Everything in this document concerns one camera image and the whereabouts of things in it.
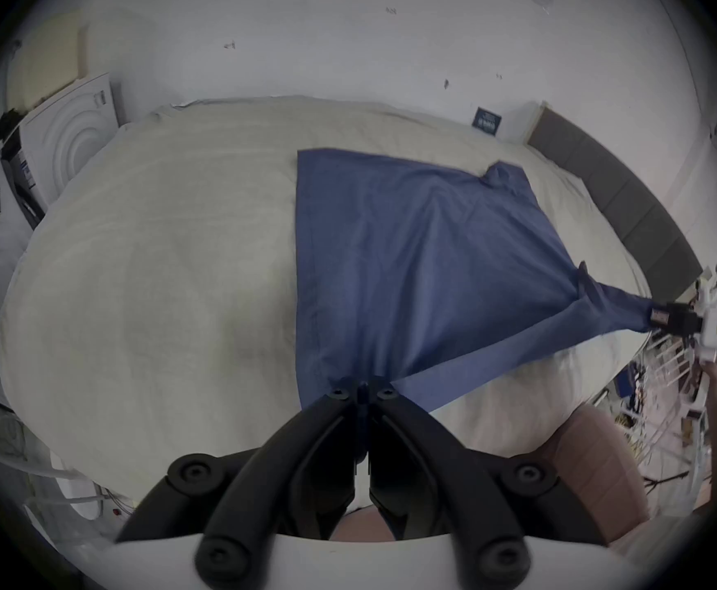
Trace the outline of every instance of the human hand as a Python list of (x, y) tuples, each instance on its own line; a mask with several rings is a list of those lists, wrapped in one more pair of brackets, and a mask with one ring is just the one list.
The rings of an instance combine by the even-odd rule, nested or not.
[(700, 368), (706, 372), (706, 375), (711, 379), (710, 388), (712, 390), (717, 389), (717, 363), (714, 361), (701, 361)]

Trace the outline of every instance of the gray upholstered headboard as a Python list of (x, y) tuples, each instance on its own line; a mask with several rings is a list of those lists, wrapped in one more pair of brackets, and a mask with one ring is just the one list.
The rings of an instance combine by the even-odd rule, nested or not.
[(585, 183), (645, 273), (654, 300), (673, 301), (694, 283), (702, 267), (676, 222), (611, 152), (547, 107), (528, 144)]

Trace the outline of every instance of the screw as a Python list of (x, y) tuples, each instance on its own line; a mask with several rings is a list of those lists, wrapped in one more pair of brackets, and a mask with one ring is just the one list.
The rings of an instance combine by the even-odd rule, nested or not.
[(536, 483), (544, 478), (544, 474), (537, 466), (527, 465), (517, 468), (517, 478), (523, 483)]
[(205, 463), (190, 463), (181, 470), (181, 478), (187, 483), (205, 481), (211, 476), (211, 468)]
[(479, 570), (489, 579), (521, 579), (530, 566), (528, 549), (520, 540), (500, 540), (479, 554)]
[(195, 565), (208, 579), (237, 581), (249, 571), (249, 556), (247, 550), (233, 540), (213, 537), (201, 545)]

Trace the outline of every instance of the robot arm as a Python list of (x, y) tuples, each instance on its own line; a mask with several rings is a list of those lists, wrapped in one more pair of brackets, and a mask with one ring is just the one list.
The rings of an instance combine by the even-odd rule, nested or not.
[(393, 388), (344, 386), (255, 451), (173, 462), (116, 548), (186, 545), (199, 584), (261, 588), (272, 553), (290, 545), (283, 536), (329, 538), (353, 499), (355, 466), (366, 454), (370, 497), (400, 540), (384, 547), (419, 543), (422, 553), (433, 547), (442, 559), (446, 538), (451, 574), (463, 588), (520, 585), (531, 568), (526, 536), (604, 545), (580, 500), (542, 460), (468, 450)]

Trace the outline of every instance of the small sign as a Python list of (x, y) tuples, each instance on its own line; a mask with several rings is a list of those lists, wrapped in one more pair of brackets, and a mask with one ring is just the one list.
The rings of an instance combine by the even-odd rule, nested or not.
[(481, 107), (476, 110), (476, 116), (473, 118), (473, 126), (476, 129), (481, 129), (484, 133), (495, 135), (498, 132), (500, 124), (501, 117), (498, 114), (488, 112)]

